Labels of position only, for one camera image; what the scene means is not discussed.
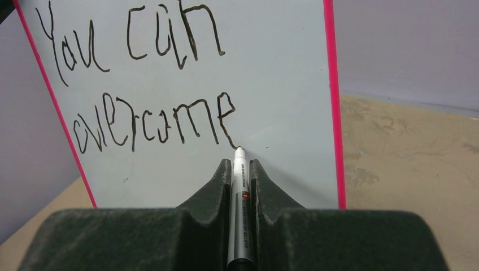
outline marker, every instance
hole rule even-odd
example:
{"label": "marker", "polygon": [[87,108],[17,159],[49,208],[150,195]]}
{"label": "marker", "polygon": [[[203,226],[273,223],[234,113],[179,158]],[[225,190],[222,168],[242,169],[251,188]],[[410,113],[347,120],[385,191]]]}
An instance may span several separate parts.
{"label": "marker", "polygon": [[245,151],[234,152],[227,271],[255,270],[250,225],[250,178]]}

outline gray wall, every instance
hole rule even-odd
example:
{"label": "gray wall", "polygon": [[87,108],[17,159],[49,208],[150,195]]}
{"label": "gray wall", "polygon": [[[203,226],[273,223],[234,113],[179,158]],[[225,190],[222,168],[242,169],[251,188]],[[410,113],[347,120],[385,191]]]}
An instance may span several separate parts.
{"label": "gray wall", "polygon": [[0,24],[0,244],[80,176],[16,11]]}
{"label": "gray wall", "polygon": [[[478,0],[335,0],[341,91],[479,111]],[[78,176],[16,11],[0,24],[0,243]]]}
{"label": "gray wall", "polygon": [[479,111],[478,0],[334,0],[343,92]]}

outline marker barrel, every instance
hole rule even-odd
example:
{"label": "marker barrel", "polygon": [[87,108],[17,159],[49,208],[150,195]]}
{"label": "marker barrel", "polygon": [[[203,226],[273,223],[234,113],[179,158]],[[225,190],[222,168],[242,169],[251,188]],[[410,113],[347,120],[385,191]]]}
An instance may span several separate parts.
{"label": "marker barrel", "polygon": [[230,227],[227,270],[254,270],[254,248],[251,236],[250,184],[245,152],[234,153],[231,181]]}

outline black marker writing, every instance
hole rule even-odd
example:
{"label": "black marker writing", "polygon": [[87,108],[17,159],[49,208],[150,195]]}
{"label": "black marker writing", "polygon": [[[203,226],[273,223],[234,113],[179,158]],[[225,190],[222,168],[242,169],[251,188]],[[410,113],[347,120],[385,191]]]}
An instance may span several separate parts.
{"label": "black marker writing", "polygon": [[102,68],[98,62],[97,62],[97,57],[95,56],[95,27],[93,26],[93,21],[90,20],[90,25],[89,25],[89,35],[88,35],[88,62],[85,61],[85,57],[83,56],[83,52],[81,51],[80,47],[80,40],[78,39],[78,34],[76,31],[73,31],[73,34],[75,35],[76,39],[76,45],[78,46],[78,51],[80,52],[80,57],[81,60],[83,61],[83,64],[85,65],[86,68],[89,68],[91,63],[92,63],[92,57],[93,57],[93,62],[97,66],[97,68],[102,71],[102,72],[109,72],[110,69],[104,69]]}
{"label": "black marker writing", "polygon": [[[111,104],[111,108],[112,108],[111,120],[108,117],[108,112],[106,110],[106,99],[105,99],[105,97],[108,97],[110,99],[110,104]],[[108,129],[110,130],[111,139],[113,139],[113,142],[115,144],[117,144],[118,146],[125,145],[125,142],[128,139],[128,135],[125,136],[122,143],[119,143],[118,141],[116,141],[115,136],[113,135],[113,131],[111,130],[111,126],[113,125],[113,123],[115,123],[115,111],[116,111],[116,109],[115,109],[115,105],[113,104],[113,99],[111,98],[111,95],[109,95],[109,93],[103,93],[103,108],[104,108],[104,112],[105,112],[106,123],[108,125]]]}
{"label": "black marker writing", "polygon": [[[230,106],[230,110],[228,110],[226,113],[221,113],[221,98],[226,95],[226,98],[228,99],[228,104]],[[233,113],[236,111],[236,108],[234,107],[233,103],[231,102],[231,98],[228,95],[228,93],[223,92],[218,97],[216,98],[216,102],[218,104],[218,119],[220,120],[220,126],[223,130],[223,133],[225,134],[226,138],[228,139],[229,144],[233,149],[236,150],[236,146],[233,144],[233,140],[231,139],[231,136],[228,134],[228,131],[226,130],[226,127],[223,124],[223,119],[228,116],[229,114]]]}
{"label": "black marker writing", "polygon": [[[227,112],[222,113],[220,103],[221,103],[222,97],[224,97],[224,96],[226,96],[227,99],[228,99],[230,109]],[[135,152],[136,133],[137,133],[137,128],[136,128],[137,122],[136,122],[136,120],[139,119],[140,117],[135,114],[134,108],[130,105],[130,103],[128,103],[124,99],[121,99],[121,98],[118,98],[118,97],[115,97],[115,99],[113,99],[113,97],[109,93],[103,93],[102,99],[103,99],[103,107],[104,107],[104,120],[106,121],[106,123],[108,125],[108,129],[110,130],[110,136],[111,136],[112,140],[115,142],[116,145],[123,146],[123,145],[125,145],[127,139],[131,138],[132,139],[131,150],[132,150],[132,152]],[[110,100],[109,101],[109,104],[111,104],[111,109],[110,110],[107,109],[107,101],[106,101],[107,99]],[[218,119],[220,120],[220,126],[223,129],[223,132],[225,133],[225,136],[227,137],[230,146],[232,148],[236,149],[236,146],[234,145],[234,143],[233,143],[231,137],[229,136],[228,131],[226,130],[226,128],[224,126],[224,123],[223,123],[224,118],[226,116],[228,116],[229,114],[231,114],[232,112],[234,112],[236,109],[235,109],[233,103],[231,102],[230,96],[226,92],[221,93],[217,97],[217,102],[218,102]],[[128,120],[124,120],[124,121],[128,121],[128,123],[131,124],[132,135],[130,137],[129,134],[127,134],[124,137],[122,142],[118,142],[116,140],[115,135],[114,135],[114,131],[111,129],[111,126],[117,121],[115,119],[115,115],[116,115],[115,103],[122,103],[122,104],[126,105],[128,107],[129,112],[130,112],[130,115],[131,115],[131,117]],[[176,120],[176,126],[177,126],[177,129],[178,129],[178,133],[180,134],[180,141],[181,141],[182,144],[185,143],[185,137],[184,137],[184,135],[182,133],[182,130],[181,130],[181,122],[178,118],[178,113],[181,111],[182,108],[185,109],[186,114],[188,115],[188,119],[190,121],[191,127],[192,127],[195,135],[197,137],[201,136],[200,133],[197,130],[197,126],[196,126],[196,124],[194,122],[194,118],[193,118],[193,113],[195,111],[190,110],[194,106],[196,106],[200,103],[203,104],[205,109],[206,109],[206,113],[207,113],[207,116],[208,116],[208,121],[210,123],[210,128],[211,128],[211,131],[213,133],[215,143],[219,144],[219,141],[218,141],[218,138],[217,138],[217,135],[216,135],[216,131],[215,131],[215,127],[214,127],[214,124],[213,124],[213,119],[211,117],[210,108],[209,108],[208,103],[205,99],[198,99],[195,102],[191,103],[190,105],[181,104],[177,108],[173,109],[173,118]],[[107,147],[106,140],[105,140],[105,134],[103,133],[101,118],[100,118],[100,115],[98,113],[97,106],[95,106],[95,114],[96,114],[97,122],[98,122],[98,127],[97,127],[96,134],[93,132],[93,130],[90,128],[90,126],[88,125],[88,123],[86,122],[86,120],[83,118],[83,116],[81,114],[78,113],[77,114],[78,119],[73,121],[73,132],[76,136],[76,140],[77,140],[77,143],[78,143],[78,148],[79,148],[79,150],[82,154],[84,154],[87,151],[88,139],[90,138],[90,136],[94,138],[100,152],[103,151],[103,149],[104,149],[103,146]],[[152,142],[153,139],[155,138],[155,135],[153,135],[153,136],[148,135],[148,133],[147,133],[148,124],[145,121],[147,116],[153,116],[153,114],[154,113],[151,112],[150,110],[143,110],[143,114],[142,114],[142,117],[141,117],[141,119],[142,119],[141,124],[143,126],[142,127],[143,135],[144,135],[145,139],[147,140],[147,142]],[[158,126],[156,127],[156,130],[158,132],[158,140],[159,140],[160,143],[163,144],[163,143],[166,143],[169,140],[168,129],[172,129],[172,128],[171,128],[171,126],[168,125],[168,118],[167,118],[167,115],[166,115],[164,110],[161,110],[158,116],[160,118],[163,118],[163,120],[164,120],[164,137],[162,137],[163,131],[160,131],[160,127],[158,127]],[[80,138],[79,129],[83,129],[85,131],[85,137],[84,138]]]}
{"label": "black marker writing", "polygon": [[211,119],[210,107],[208,106],[208,102],[206,102],[205,99],[196,100],[195,102],[193,102],[192,104],[190,104],[188,106],[185,105],[185,104],[181,104],[177,108],[173,108],[173,118],[175,118],[175,120],[176,120],[176,126],[178,127],[178,132],[180,133],[181,143],[183,143],[183,144],[185,143],[185,137],[183,136],[183,134],[181,132],[180,121],[178,119],[178,112],[182,108],[186,108],[186,113],[188,114],[188,119],[190,119],[191,127],[193,128],[193,131],[195,132],[195,135],[197,137],[200,137],[200,134],[196,130],[196,126],[194,124],[193,118],[191,117],[191,113],[190,113],[190,108],[194,107],[198,103],[203,103],[204,104],[204,107],[206,108],[206,112],[208,113],[208,119],[210,121],[211,130],[213,131],[213,136],[215,137],[215,142],[216,142],[216,144],[219,144],[218,137],[216,136],[215,126],[213,125],[213,120]]}
{"label": "black marker writing", "polygon": [[186,14],[188,12],[192,12],[192,11],[195,11],[195,10],[206,10],[206,12],[208,12],[208,14],[210,16],[211,24],[213,25],[213,32],[215,34],[216,47],[218,49],[218,54],[220,56],[224,55],[225,52],[223,52],[221,50],[220,40],[218,38],[218,31],[216,29],[215,18],[213,16],[213,12],[211,12],[210,8],[206,5],[199,5],[199,6],[193,6],[193,7],[183,9],[181,0],[178,0],[178,4],[180,6],[181,19],[183,20],[183,25],[185,26],[186,34],[188,35],[188,40],[190,42],[190,47],[191,47],[191,50],[193,52],[193,56],[195,57],[195,60],[198,61],[198,52],[197,52],[197,48],[196,48],[196,42],[195,42],[194,37],[193,37],[193,32],[191,32],[190,24],[188,23],[188,17],[186,16]]}
{"label": "black marker writing", "polygon": [[165,143],[168,140],[168,129],[170,129],[171,126],[168,125],[168,119],[166,118],[166,114],[163,110],[160,112],[160,115],[158,115],[158,116],[159,117],[163,116],[164,121],[165,121],[165,138],[164,139],[162,139],[162,135],[160,133],[160,128],[157,129],[158,130],[158,138],[160,139],[160,142]]}
{"label": "black marker writing", "polygon": [[88,126],[88,124],[86,123],[86,121],[83,119],[83,117],[80,115],[80,113],[77,114],[78,117],[80,117],[81,121],[83,121],[83,124],[85,124],[88,132],[90,132],[90,134],[92,135],[93,139],[95,140],[95,142],[97,143],[97,146],[98,146],[98,149],[100,150],[100,152],[102,152],[102,136],[100,135],[100,131],[97,129],[97,133],[98,133],[98,139],[95,137],[95,134],[93,134],[92,130],[90,129],[90,127]]}
{"label": "black marker writing", "polygon": [[151,115],[153,115],[153,113],[151,113],[149,110],[145,110],[145,111],[143,112],[143,116],[141,117],[141,120],[142,120],[142,122],[143,122],[143,135],[145,136],[146,140],[152,141],[153,139],[155,139],[155,136],[153,136],[153,137],[148,137],[148,136],[146,135],[146,124],[145,124],[145,116],[146,116],[146,115],[151,116]]}
{"label": "black marker writing", "polygon": [[[68,69],[70,71],[74,70],[75,69],[75,65],[76,65],[76,59],[75,59],[75,56],[73,55],[72,53],[72,50],[70,49],[70,45],[68,45],[68,41],[67,41],[67,37],[66,36],[63,36],[65,38],[64,41],[62,41],[62,53],[63,53],[63,59],[65,60],[65,64],[67,65]],[[68,49],[68,52],[70,53],[70,58],[73,60],[73,64],[70,66],[68,64],[68,61],[67,61],[67,57],[65,55],[65,48]]]}
{"label": "black marker writing", "polygon": [[40,24],[42,25],[43,32],[45,33],[46,37],[51,40],[51,46],[53,47],[53,55],[55,56],[55,64],[56,64],[56,70],[58,71],[58,74],[60,75],[60,79],[62,82],[65,84],[65,86],[68,86],[68,84],[65,82],[65,79],[63,79],[62,72],[60,70],[60,66],[58,65],[58,57],[56,56],[56,47],[55,47],[55,36],[53,35],[53,13],[51,12],[51,1],[48,1],[48,9],[50,11],[50,20],[51,20],[51,27],[50,27],[50,34],[46,33],[45,26],[43,24],[42,16],[40,16],[40,12],[38,11],[37,8],[35,10],[37,11],[38,18],[40,19]]}
{"label": "black marker writing", "polygon": [[130,53],[130,56],[131,58],[135,59],[135,60],[140,60],[142,58],[145,58],[147,54],[144,54],[144,55],[140,55],[140,56],[134,56],[133,53],[132,53],[132,47],[130,45],[130,25],[132,23],[132,13],[135,12],[135,11],[142,11],[145,9],[145,6],[141,6],[141,7],[134,7],[134,8],[131,8],[129,11],[128,11],[128,24],[127,24],[127,47],[128,47],[128,52]]}
{"label": "black marker writing", "polygon": [[75,133],[76,142],[78,143],[78,148],[80,149],[81,154],[84,154],[86,151],[86,144],[88,143],[88,132],[85,129],[85,144],[83,145],[83,150],[82,150],[80,145],[80,139],[78,138],[78,133],[76,132],[77,125],[80,126],[80,123],[77,120],[75,120],[73,122],[73,132]]}
{"label": "black marker writing", "polygon": [[133,107],[127,101],[118,97],[116,97],[116,101],[126,104],[130,108],[130,111],[132,113],[132,152],[134,152],[134,140],[136,137],[136,119],[139,119],[140,117],[135,115],[135,113],[133,112]]}
{"label": "black marker writing", "polygon": [[175,52],[176,64],[178,64],[179,69],[183,69],[183,67],[185,66],[186,56],[183,57],[183,60],[180,63],[180,58],[178,57],[178,49],[176,49],[175,37],[173,35],[173,27],[171,26],[170,19],[168,19],[168,25],[169,25],[169,34],[171,35],[171,42],[173,43],[173,51]]}
{"label": "black marker writing", "polygon": [[[159,4],[158,6],[162,7],[165,10],[166,14],[168,14],[168,9],[166,8],[164,4]],[[166,55],[171,48],[170,37],[168,35],[168,47],[163,52],[160,51],[160,48],[158,47],[159,40],[160,40],[160,18],[159,18],[158,12],[156,12],[156,52],[161,56]]]}

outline whiteboard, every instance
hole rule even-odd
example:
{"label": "whiteboard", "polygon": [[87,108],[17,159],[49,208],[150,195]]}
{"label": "whiteboard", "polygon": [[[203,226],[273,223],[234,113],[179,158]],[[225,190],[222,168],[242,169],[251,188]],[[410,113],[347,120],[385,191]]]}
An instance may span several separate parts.
{"label": "whiteboard", "polygon": [[345,206],[331,1],[15,4],[94,206],[177,206],[237,146]]}

